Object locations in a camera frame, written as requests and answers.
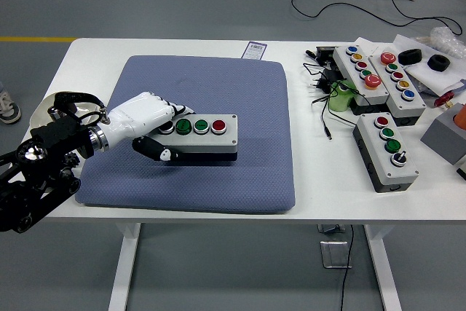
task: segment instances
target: gray floor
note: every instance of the gray floor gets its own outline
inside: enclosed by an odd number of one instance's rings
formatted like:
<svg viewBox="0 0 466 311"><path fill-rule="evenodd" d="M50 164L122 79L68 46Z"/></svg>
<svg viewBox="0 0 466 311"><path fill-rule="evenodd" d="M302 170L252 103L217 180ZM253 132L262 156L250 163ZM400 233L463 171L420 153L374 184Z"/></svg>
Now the gray floor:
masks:
<svg viewBox="0 0 466 311"><path fill-rule="evenodd" d="M305 12L332 1L363 4L405 23L389 0L298 0ZM400 1L411 16L466 23L466 0ZM392 41L429 36L433 20L397 28L348 6L316 20L290 0L1 0L0 36ZM0 42L0 79L22 120L0 125L0 153L21 141L28 118L68 49L66 43ZM361 227L345 310L382 310ZM462 310L464 226L397 226L387 252L404 310ZM338 310L342 271L322 268L315 226L145 225L128 310ZM0 309L106 310L121 237L111 224L42 222L0 235Z"/></svg>

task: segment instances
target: blue button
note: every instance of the blue button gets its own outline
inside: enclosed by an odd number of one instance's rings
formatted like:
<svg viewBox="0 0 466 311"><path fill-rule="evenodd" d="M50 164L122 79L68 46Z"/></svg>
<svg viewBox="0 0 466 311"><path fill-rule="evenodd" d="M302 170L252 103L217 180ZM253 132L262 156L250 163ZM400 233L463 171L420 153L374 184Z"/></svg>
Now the blue button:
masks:
<svg viewBox="0 0 466 311"><path fill-rule="evenodd" d="M347 54L348 54L348 55L352 55L352 54L354 54L355 52L358 52L357 47L348 47L348 48L347 48Z"/></svg>
<svg viewBox="0 0 466 311"><path fill-rule="evenodd" d="M404 90L401 93L401 97L403 98L403 100L412 101L412 100L414 100L414 92L412 92L410 90Z"/></svg>

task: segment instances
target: yellow floor line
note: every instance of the yellow floor line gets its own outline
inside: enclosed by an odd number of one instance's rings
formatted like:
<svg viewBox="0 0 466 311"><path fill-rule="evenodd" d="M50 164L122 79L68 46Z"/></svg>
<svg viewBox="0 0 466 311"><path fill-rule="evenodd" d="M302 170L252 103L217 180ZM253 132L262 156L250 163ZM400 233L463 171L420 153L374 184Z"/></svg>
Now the yellow floor line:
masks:
<svg viewBox="0 0 466 311"><path fill-rule="evenodd" d="M49 43L71 43L74 37L64 36L0 36L0 42L49 42Z"/></svg>

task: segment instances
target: table leg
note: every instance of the table leg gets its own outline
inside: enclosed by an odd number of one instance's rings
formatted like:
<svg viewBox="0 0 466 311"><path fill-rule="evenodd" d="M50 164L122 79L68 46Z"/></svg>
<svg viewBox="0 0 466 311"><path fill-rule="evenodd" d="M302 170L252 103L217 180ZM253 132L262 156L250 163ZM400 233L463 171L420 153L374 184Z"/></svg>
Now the table leg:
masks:
<svg viewBox="0 0 466 311"><path fill-rule="evenodd" d="M371 250L372 262L379 282L380 294L386 311L401 311L400 300L393 280L392 270L384 245L384 236L394 225L365 225L366 237Z"/></svg>
<svg viewBox="0 0 466 311"><path fill-rule="evenodd" d="M123 243L108 311L125 311L141 224L116 224L116 226L123 234Z"/></svg>

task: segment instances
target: gray box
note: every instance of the gray box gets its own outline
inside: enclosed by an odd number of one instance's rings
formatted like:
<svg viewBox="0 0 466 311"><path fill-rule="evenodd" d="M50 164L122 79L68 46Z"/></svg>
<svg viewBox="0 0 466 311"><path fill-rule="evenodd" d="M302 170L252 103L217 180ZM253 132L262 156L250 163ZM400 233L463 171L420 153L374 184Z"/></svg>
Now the gray box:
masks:
<svg viewBox="0 0 466 311"><path fill-rule="evenodd" d="M437 152L442 158L455 164L466 154L466 130L453 122L454 116L463 108L455 104L448 111L435 118L421 141Z"/></svg>

